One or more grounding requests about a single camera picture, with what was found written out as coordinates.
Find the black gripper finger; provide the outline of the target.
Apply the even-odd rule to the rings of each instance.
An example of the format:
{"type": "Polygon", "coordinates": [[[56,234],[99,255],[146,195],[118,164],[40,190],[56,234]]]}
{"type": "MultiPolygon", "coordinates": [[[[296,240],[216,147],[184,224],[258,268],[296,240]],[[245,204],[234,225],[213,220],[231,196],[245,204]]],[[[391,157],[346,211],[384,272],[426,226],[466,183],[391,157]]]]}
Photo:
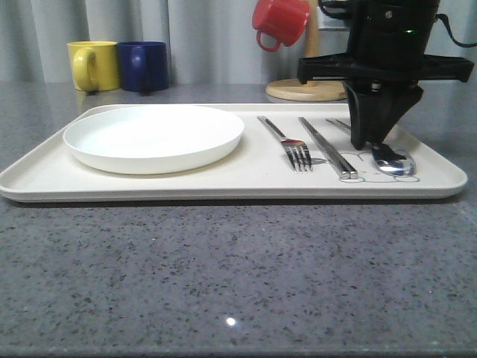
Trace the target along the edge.
{"type": "Polygon", "coordinates": [[[383,142],[394,125],[420,101],[422,95],[423,89],[418,85],[385,87],[375,100],[368,139],[372,143],[383,142]]]}
{"type": "Polygon", "coordinates": [[[367,142],[367,105],[372,99],[370,87],[358,81],[345,81],[344,89],[350,112],[350,141],[355,149],[362,149],[367,142]]]}

